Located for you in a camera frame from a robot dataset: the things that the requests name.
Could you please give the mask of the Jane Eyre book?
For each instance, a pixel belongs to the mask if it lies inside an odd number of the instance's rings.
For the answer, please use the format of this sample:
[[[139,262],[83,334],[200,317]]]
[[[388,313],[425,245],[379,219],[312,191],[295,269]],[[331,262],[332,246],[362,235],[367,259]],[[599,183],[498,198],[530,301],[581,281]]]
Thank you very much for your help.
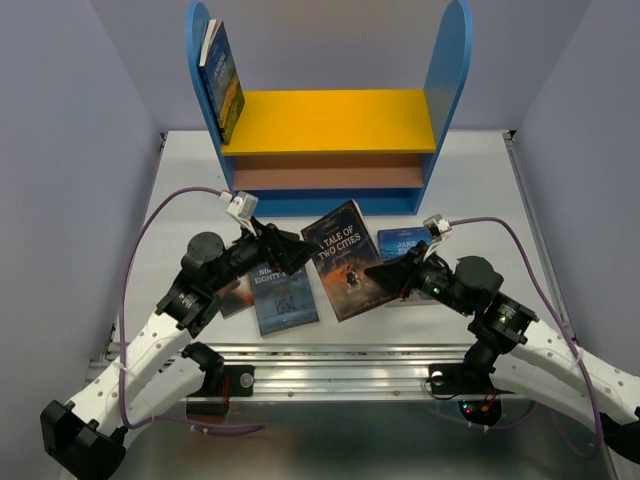
[[[380,256],[384,262],[403,256],[411,247],[416,246],[419,241],[424,241],[429,245],[428,234],[423,227],[381,229],[377,232],[377,246]],[[397,300],[388,303],[386,307],[409,307],[436,304],[436,301],[427,294],[425,294],[425,301],[418,304],[399,304]]]

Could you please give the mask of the Nineteen Eighty-Four book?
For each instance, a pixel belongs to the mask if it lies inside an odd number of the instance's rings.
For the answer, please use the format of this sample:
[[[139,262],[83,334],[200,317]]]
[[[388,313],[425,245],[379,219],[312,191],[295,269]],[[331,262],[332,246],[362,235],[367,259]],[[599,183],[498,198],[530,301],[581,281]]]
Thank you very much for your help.
[[[319,321],[305,267],[287,275],[263,264],[253,269],[249,278],[262,337]]]

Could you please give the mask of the A Tale of Two Cities book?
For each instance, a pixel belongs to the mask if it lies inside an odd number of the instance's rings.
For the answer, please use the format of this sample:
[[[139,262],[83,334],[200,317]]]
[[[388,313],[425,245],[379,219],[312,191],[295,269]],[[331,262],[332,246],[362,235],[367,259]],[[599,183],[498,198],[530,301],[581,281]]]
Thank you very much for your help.
[[[357,202],[349,200],[301,230],[320,251],[313,257],[319,278],[338,321],[392,300],[365,270],[382,264]]]

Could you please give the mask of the Animal Farm book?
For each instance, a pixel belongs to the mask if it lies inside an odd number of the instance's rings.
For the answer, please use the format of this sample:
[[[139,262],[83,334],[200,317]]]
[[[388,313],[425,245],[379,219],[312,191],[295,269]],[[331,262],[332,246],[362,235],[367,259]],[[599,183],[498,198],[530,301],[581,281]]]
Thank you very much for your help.
[[[222,143],[229,145],[245,98],[222,20],[207,22],[198,67]]]

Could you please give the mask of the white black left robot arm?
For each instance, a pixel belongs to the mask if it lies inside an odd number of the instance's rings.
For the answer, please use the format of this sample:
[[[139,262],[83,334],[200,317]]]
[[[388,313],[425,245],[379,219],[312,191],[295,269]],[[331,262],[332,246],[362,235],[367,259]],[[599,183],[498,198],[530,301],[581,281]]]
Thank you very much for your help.
[[[220,356],[195,340],[220,310],[219,291],[262,264],[295,274],[319,249],[256,219],[230,246],[214,232],[195,235],[169,291],[135,339],[93,383],[41,412],[45,452],[77,479],[110,478],[124,459],[124,437],[132,428],[124,413],[173,354],[187,351],[193,363],[187,379],[199,393],[221,386]]]

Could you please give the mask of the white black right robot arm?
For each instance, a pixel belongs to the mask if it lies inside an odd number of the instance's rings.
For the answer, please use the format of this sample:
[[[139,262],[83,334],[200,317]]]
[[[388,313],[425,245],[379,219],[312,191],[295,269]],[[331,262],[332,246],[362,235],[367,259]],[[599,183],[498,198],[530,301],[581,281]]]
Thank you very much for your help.
[[[534,311],[501,293],[502,276],[484,258],[467,256],[450,268],[419,243],[404,256],[365,274],[394,298],[413,290],[471,317],[476,341],[460,380],[472,390],[493,384],[571,416],[599,431],[605,444],[639,460],[639,379],[578,349]]]

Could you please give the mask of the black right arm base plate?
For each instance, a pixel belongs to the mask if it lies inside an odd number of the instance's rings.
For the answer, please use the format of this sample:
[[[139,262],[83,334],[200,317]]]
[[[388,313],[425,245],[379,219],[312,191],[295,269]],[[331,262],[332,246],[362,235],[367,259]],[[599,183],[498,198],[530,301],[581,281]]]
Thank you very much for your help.
[[[439,397],[484,392],[482,382],[462,363],[439,363],[429,367],[427,377],[432,392]]]

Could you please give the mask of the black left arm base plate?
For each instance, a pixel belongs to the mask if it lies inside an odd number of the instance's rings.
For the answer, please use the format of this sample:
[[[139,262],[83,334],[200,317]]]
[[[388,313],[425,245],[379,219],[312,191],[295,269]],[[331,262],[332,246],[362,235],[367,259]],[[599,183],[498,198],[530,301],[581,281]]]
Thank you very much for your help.
[[[205,373],[200,388],[188,395],[189,398],[231,398],[251,397],[255,381],[253,365],[224,365]]]

